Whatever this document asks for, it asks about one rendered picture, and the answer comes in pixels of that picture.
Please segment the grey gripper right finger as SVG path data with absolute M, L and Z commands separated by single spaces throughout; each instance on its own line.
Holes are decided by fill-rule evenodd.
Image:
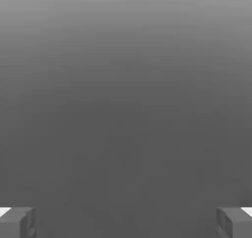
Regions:
M 252 238 L 252 207 L 216 209 L 215 238 Z

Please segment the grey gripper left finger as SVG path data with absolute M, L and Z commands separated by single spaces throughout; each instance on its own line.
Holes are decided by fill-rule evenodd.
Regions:
M 37 238 L 36 208 L 0 207 L 0 238 Z

